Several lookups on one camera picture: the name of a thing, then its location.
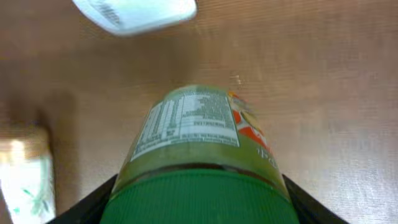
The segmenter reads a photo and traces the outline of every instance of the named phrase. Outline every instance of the nutrition label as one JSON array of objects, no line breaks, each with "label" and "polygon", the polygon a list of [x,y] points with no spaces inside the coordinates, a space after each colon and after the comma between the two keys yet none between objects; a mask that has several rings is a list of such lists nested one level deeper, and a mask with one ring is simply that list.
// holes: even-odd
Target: nutrition label
[{"label": "nutrition label", "polygon": [[217,142],[239,147],[225,94],[195,92],[166,98],[149,112],[131,160],[181,142]]}]

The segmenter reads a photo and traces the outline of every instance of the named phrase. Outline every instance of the wood grain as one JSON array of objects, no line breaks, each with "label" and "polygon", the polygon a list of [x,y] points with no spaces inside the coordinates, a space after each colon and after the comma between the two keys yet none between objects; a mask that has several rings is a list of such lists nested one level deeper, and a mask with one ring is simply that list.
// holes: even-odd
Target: wood grain
[{"label": "wood grain", "polygon": [[54,137],[58,212],[116,173],[151,104],[234,90],[279,167],[351,223],[398,223],[398,2],[200,0],[189,22],[113,37],[71,1],[0,3],[0,89]]}]

